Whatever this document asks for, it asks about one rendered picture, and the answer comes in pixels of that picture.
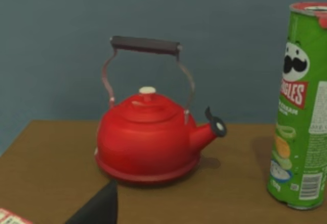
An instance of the pringles can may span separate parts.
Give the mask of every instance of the pringles can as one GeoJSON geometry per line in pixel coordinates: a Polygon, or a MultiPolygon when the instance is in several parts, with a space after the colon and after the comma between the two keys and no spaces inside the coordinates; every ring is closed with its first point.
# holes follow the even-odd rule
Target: pringles can
{"type": "Polygon", "coordinates": [[[327,3],[290,10],[268,191],[306,210],[322,204],[327,175],[327,3]]]}

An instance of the lid knob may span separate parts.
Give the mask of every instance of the lid knob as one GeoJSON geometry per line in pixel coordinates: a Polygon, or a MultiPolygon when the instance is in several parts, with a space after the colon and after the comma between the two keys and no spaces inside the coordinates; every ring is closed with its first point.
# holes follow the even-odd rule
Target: lid knob
{"type": "Polygon", "coordinates": [[[141,87],[138,92],[142,95],[149,95],[156,93],[156,90],[154,87],[141,87]]]}

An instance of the can lid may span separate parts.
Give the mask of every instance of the can lid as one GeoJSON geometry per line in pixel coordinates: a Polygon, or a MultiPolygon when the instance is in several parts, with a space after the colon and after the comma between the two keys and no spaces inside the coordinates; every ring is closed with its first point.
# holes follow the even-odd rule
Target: can lid
{"type": "Polygon", "coordinates": [[[290,6],[290,9],[293,12],[317,17],[319,19],[320,26],[327,29],[327,3],[294,3],[290,6]]]}

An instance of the background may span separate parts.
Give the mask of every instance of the background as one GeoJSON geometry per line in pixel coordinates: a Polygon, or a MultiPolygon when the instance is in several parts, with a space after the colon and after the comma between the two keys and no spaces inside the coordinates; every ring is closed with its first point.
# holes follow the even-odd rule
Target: background
{"type": "MultiPolygon", "coordinates": [[[[112,35],[180,41],[196,81],[192,113],[273,123],[289,5],[327,0],[0,0],[0,155],[31,119],[99,119],[112,35]]],[[[109,66],[118,101],[152,85],[185,103],[169,56],[119,52],[109,66]]]]}

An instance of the red and white box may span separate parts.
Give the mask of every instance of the red and white box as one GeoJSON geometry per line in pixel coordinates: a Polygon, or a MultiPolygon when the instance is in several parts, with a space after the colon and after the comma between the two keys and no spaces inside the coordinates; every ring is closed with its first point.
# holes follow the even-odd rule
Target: red and white box
{"type": "Polygon", "coordinates": [[[25,220],[20,216],[0,208],[0,224],[33,224],[31,221],[25,220]]]}

